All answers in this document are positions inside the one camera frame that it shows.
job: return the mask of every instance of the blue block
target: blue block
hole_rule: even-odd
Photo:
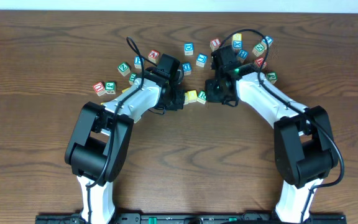
[[[242,41],[238,41],[238,40],[233,41],[233,48],[241,49],[242,48]]]
[[[272,44],[273,42],[273,38],[269,37],[269,36],[265,36],[266,40],[267,40],[267,43],[265,41],[265,39],[262,39],[262,41],[265,43],[265,44],[268,44],[269,46]]]
[[[237,56],[240,58],[246,59],[248,56],[248,52],[246,52],[245,50],[240,50],[240,52]]]
[[[193,43],[185,43],[185,51],[194,50]]]
[[[199,54],[197,57],[197,61],[205,63],[207,58],[208,58],[207,55]]]
[[[191,65],[190,65],[190,63],[183,63],[182,64],[182,67],[183,67],[183,71],[184,72],[188,72],[188,71],[191,71]]]
[[[136,56],[136,57],[135,57],[135,64],[136,64],[136,65],[140,65],[139,56]]]

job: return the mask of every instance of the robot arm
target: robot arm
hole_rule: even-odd
[[[178,70],[179,65],[177,59],[163,54],[157,68],[145,71],[142,88],[125,101],[123,99],[142,83],[141,78],[135,79],[129,90],[104,106],[91,102],[84,105],[65,154],[65,162],[71,165],[81,185],[84,204],[82,221],[105,224],[112,219],[115,212],[112,201],[113,181],[124,165],[133,124],[140,120],[142,114],[153,107],[183,109],[184,91],[176,89],[183,78],[183,71]],[[120,101],[123,104],[114,122],[114,112]],[[91,132],[105,134],[109,139],[102,142],[91,137]],[[111,136],[114,136],[114,141],[109,159],[107,154]],[[106,173],[101,181],[87,189],[87,185],[93,184],[101,175],[108,159]]]
[[[297,112],[287,108],[259,84],[257,70],[251,64],[242,65],[231,46],[217,49],[211,54],[215,79],[206,80],[207,100],[210,102],[244,101],[256,110],[273,128],[275,138],[275,163],[284,179],[280,201],[275,213],[282,222],[299,223],[307,202],[309,189],[322,183],[329,171],[338,163],[331,145],[316,127]],[[265,86],[299,111],[319,123],[333,137],[328,115],[322,107],[308,108],[293,101],[266,80],[260,73]],[[311,136],[301,142],[300,136]],[[303,220],[309,217],[308,201]]]

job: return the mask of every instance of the toy block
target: toy block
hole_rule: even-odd
[[[106,91],[107,94],[116,94],[116,83],[115,82],[106,82]]]
[[[189,103],[194,103],[197,101],[197,91],[196,90],[188,91],[187,94],[189,97]]]
[[[183,63],[181,65],[183,67],[183,73],[184,75],[191,75],[191,65],[190,63]]]
[[[131,76],[129,77],[129,84],[133,85],[135,79],[136,79],[136,73],[132,73]]]
[[[134,64],[135,64],[135,68],[142,69],[142,64],[141,64],[141,62],[140,62],[139,56],[136,56],[136,57],[135,57],[135,62],[134,62]]]
[[[208,59],[207,55],[199,54],[197,57],[196,65],[200,67],[204,67],[207,59]]]
[[[194,52],[193,43],[185,43],[184,49],[185,49],[185,55],[193,55]]]
[[[189,104],[189,94],[185,93],[185,103],[183,105]]]
[[[231,37],[231,43],[233,44],[234,41],[242,41],[242,34],[234,34]]]
[[[247,58],[248,52],[245,50],[240,50],[240,52],[237,54],[237,59],[242,63]]]
[[[221,40],[219,40],[218,38],[217,39],[214,39],[214,40],[211,40],[211,43],[209,44],[209,46],[211,47],[211,50],[214,52],[216,49],[219,48],[219,46],[221,45]]]
[[[273,38],[269,37],[269,36],[265,36],[266,40],[267,40],[267,45],[270,47],[273,43]],[[265,39],[262,39],[262,41],[260,42],[260,44],[262,44],[265,48],[266,47],[266,42]]]
[[[126,89],[124,89],[124,90],[121,90],[121,93],[125,93],[127,90],[129,90],[130,89],[130,87],[129,88],[126,88]]]
[[[206,103],[206,94],[203,90],[201,90],[200,93],[198,94],[197,102],[200,102],[202,104]]]
[[[106,93],[103,83],[101,83],[101,82],[98,82],[97,84],[93,85],[93,89],[98,96],[101,96]]]
[[[252,53],[254,53],[256,57],[259,57],[264,52],[265,52],[265,47],[262,44],[257,44],[255,45],[254,49],[252,49]]]
[[[242,49],[242,41],[238,41],[238,40],[233,41],[232,47],[234,52],[239,52]]]
[[[122,64],[118,65],[118,72],[121,73],[122,76],[126,76],[130,74],[131,68],[127,63],[123,62]]]
[[[258,58],[258,59],[255,59],[255,62],[254,64],[260,68],[260,66],[262,65],[262,62],[264,61],[264,58]],[[262,66],[262,69],[264,69],[266,67],[267,63],[265,62],[264,65]]]
[[[160,52],[158,52],[156,50],[152,50],[149,53],[149,60],[158,64],[158,61],[160,60]]]
[[[274,84],[277,81],[277,74],[275,72],[270,72],[266,75],[266,79],[271,83]]]

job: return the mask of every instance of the green connector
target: green connector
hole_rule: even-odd
[[[157,224],[157,218],[155,218],[155,217],[150,217],[150,218],[149,218],[149,224]]]

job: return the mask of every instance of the wood grain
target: wood grain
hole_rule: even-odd
[[[242,28],[274,38],[268,69],[278,73],[279,89],[330,115],[346,176],[318,190],[312,211],[343,212],[358,223],[358,15],[54,11],[0,11],[0,223],[82,208],[63,154],[81,107],[114,98],[97,97],[92,84],[129,87],[116,68],[135,56],[125,37],[144,55],[155,49],[191,62],[183,87],[202,90],[213,73],[195,66],[196,55]],[[258,42],[243,39],[248,51]],[[184,42],[194,43],[194,56],[184,56]],[[146,213],[271,210],[282,188],[272,133],[245,104],[146,113],[115,181],[115,204]]]

